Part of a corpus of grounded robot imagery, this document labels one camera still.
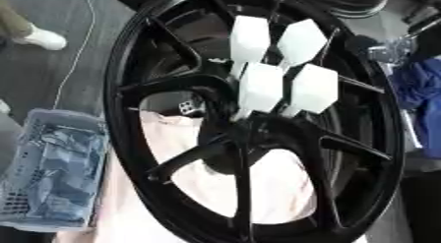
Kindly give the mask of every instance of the wheel spoke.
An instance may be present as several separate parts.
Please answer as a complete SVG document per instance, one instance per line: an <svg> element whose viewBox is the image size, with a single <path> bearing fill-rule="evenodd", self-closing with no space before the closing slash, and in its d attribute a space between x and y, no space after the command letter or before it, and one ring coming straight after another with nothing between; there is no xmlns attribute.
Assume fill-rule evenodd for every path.
<svg viewBox="0 0 441 243"><path fill-rule="evenodd" d="M234 101L234 92L225 80L209 75L168 76L146 83L121 87L119 95L124 98L127 107L138 107L149 95L160 92L193 91L212 102Z"/></svg>
<svg viewBox="0 0 441 243"><path fill-rule="evenodd" d="M314 58L313 63L316 63L318 66L323 66L326 56L329 54L331 50L331 44L333 43L334 39L339 35L340 32L341 31L339 28L335 28L333 30L333 32L328 38L328 42L326 43L325 47L323 47L320 53Z"/></svg>
<svg viewBox="0 0 441 243"><path fill-rule="evenodd" d="M228 9L226 4L222 0L208 0L210 9L220 17L228 30L232 29L234 25L234 14Z"/></svg>
<svg viewBox="0 0 441 243"><path fill-rule="evenodd" d="M275 20L276 20L276 16L277 16L277 14L278 14L279 7L281 6L281 3L282 3L283 1L284 1L284 0L273 0L273 8L271 9L270 16L268 17L268 23L269 23L269 24L271 24L271 23L276 23L276 22L275 22Z"/></svg>
<svg viewBox="0 0 441 243"><path fill-rule="evenodd" d="M242 242L254 242L251 221L251 179L248 165L248 149L245 144L237 145L238 158L234 159L234 176L237 190L237 211L233 226L238 231Z"/></svg>
<svg viewBox="0 0 441 243"><path fill-rule="evenodd" d="M317 159L320 159L320 161L311 163L313 166L306 166L317 195L317 225L321 228L343 228L331 189L331 182L323 165L324 159L321 156Z"/></svg>
<svg viewBox="0 0 441 243"><path fill-rule="evenodd" d="M180 38L161 20L152 18L148 20L153 29L152 32L156 38L169 44L173 50L181 57L181 59L190 67L190 69L202 66L202 56L194 49L190 43Z"/></svg>
<svg viewBox="0 0 441 243"><path fill-rule="evenodd" d="M174 158L160 164L147 172L152 181L167 183L171 176L181 167L198 159L220 154L224 145L229 141L226 135L220 135L204 145L199 145L187 152L183 152Z"/></svg>
<svg viewBox="0 0 441 243"><path fill-rule="evenodd" d="M371 85L368 85L366 83L339 75L339 81L343 84L343 86L348 86L351 88L354 88L355 90L362 90L362 91L368 91L368 92L375 92L375 93L384 93L384 89L377 88Z"/></svg>
<svg viewBox="0 0 441 243"><path fill-rule="evenodd" d="M379 162L391 160L385 153L379 152L359 141L329 131L324 132L325 135L320 141L324 149L348 152L360 157L376 159Z"/></svg>

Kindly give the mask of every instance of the white cable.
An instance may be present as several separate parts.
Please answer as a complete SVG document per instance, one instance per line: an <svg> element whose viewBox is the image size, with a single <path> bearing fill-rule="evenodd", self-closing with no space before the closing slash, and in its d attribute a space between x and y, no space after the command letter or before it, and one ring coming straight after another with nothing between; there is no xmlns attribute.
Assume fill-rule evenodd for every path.
<svg viewBox="0 0 441 243"><path fill-rule="evenodd" d="M72 63L72 66L71 66L71 69L69 70L69 73L67 73L66 77L61 82L60 86L58 87L58 92L55 97L53 109L57 108L58 103L61 98L61 94L64 89L64 86L66 85L67 81L69 81L69 78L72 76L72 74L75 72L75 69L77 69L78 62L80 61L81 55L83 54L83 51L85 50L86 46L88 45L89 39L91 38L92 32L94 31L94 28L95 28L95 22L96 22L95 8L94 8L94 5L92 4L92 0L86 0L86 1L89 5L89 9L91 11L92 21L89 26L88 33L86 34L85 40L83 41L83 44L81 45L80 49L78 49L77 55L75 56L74 62Z"/></svg>

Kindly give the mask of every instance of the white cube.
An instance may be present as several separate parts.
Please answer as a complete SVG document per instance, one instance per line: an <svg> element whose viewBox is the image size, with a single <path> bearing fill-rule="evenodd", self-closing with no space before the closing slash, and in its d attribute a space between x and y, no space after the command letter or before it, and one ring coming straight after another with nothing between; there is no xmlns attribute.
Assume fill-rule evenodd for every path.
<svg viewBox="0 0 441 243"><path fill-rule="evenodd" d="M287 65L298 66L311 61L327 41L317 24L308 19L289 25L278 43L278 48Z"/></svg>
<svg viewBox="0 0 441 243"><path fill-rule="evenodd" d="M277 66L249 63L239 86L241 109L268 113L284 95L284 72Z"/></svg>
<svg viewBox="0 0 441 243"><path fill-rule="evenodd" d="M260 62L271 45L268 20L237 16L229 43L234 62Z"/></svg>
<svg viewBox="0 0 441 243"><path fill-rule="evenodd" d="M290 108L321 113L339 99L339 74L307 64L292 81Z"/></svg>

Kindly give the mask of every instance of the plastic basket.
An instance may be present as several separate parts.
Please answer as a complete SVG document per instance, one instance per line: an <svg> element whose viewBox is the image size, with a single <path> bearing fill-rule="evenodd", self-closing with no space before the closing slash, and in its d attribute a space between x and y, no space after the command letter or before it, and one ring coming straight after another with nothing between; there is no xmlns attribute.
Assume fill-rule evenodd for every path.
<svg viewBox="0 0 441 243"><path fill-rule="evenodd" d="M94 195L89 199L83 213L83 221L47 219L30 215L29 189L34 188L48 172L41 168L45 144L41 133L48 125L86 130L102 139L102 150L94 175L89 178ZM88 227L93 213L105 157L108 149L108 135L103 120L91 115L64 110L35 109L30 112L19 147L7 172L0 179L0 225L13 226L22 230L55 232L58 230L82 230ZM53 201L51 206L62 206Z"/></svg>

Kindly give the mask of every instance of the black wheel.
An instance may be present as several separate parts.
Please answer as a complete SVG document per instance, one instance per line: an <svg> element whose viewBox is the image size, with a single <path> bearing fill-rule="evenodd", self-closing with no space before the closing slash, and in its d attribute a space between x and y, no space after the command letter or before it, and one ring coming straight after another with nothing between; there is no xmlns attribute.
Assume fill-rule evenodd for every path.
<svg viewBox="0 0 441 243"><path fill-rule="evenodd" d="M286 119L255 113L246 121L231 123L237 91L227 58L235 15L268 18L273 43L288 24L308 18L327 36L338 32L329 52L323 53L323 65L340 74L339 101L321 115L303 113ZM398 188L404 161L403 127L381 69L345 50L351 36L338 19L303 0L153 0L146 4L116 41L104 88L113 146L146 208L188 242L348 243L363 234ZM265 61L276 64L280 59L272 47ZM193 150L158 164L144 138L139 107L146 98L168 92L174 93L172 97L205 102L200 134L204 139ZM169 112L162 105L152 99L148 109ZM272 149L294 152L303 162L318 201L311 216L284 224L251 221L249 167ZM208 158L227 157L235 158L230 166L212 163L211 167L229 169L232 172L226 173L236 177L234 217L204 208L169 181L176 170L199 158L210 165Z"/></svg>

